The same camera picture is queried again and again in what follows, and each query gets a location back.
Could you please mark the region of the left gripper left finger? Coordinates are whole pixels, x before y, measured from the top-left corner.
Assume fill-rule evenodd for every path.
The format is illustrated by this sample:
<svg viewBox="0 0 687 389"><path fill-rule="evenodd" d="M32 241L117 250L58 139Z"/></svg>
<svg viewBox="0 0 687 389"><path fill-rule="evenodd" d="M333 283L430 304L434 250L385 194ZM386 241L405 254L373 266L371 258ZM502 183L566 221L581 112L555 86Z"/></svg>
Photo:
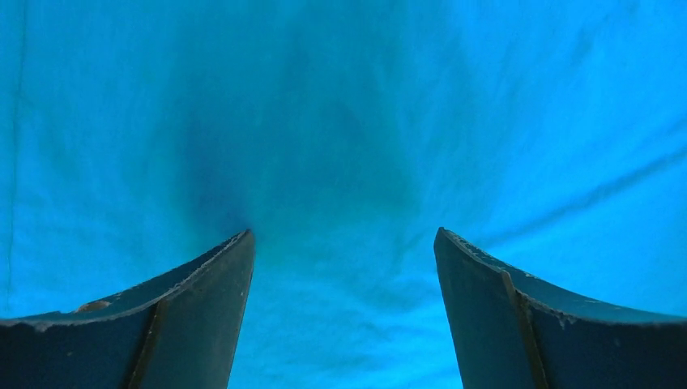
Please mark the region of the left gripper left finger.
<svg viewBox="0 0 687 389"><path fill-rule="evenodd" d="M254 269L250 231L77 310L4 319L4 388L225 388Z"/></svg>

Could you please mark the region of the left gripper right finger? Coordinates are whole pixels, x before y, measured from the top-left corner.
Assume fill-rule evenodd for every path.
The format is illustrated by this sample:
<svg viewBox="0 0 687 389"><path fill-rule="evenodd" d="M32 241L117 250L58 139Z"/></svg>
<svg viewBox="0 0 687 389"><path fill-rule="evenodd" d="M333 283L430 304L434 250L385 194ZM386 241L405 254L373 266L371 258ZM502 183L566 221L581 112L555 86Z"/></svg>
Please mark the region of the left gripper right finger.
<svg viewBox="0 0 687 389"><path fill-rule="evenodd" d="M433 249L464 387L685 387L685 318L573 293L447 229Z"/></svg>

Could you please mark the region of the bright blue t shirt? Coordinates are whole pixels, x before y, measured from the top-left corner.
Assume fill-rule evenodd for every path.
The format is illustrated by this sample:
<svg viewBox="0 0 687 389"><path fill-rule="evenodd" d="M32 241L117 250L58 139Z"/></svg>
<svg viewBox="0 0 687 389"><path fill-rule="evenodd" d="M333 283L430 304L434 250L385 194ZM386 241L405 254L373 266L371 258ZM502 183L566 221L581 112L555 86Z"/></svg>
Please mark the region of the bright blue t shirt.
<svg viewBox="0 0 687 389"><path fill-rule="evenodd" d="M458 388L441 227L685 315L685 2L2 2L2 317L250 229L230 387Z"/></svg>

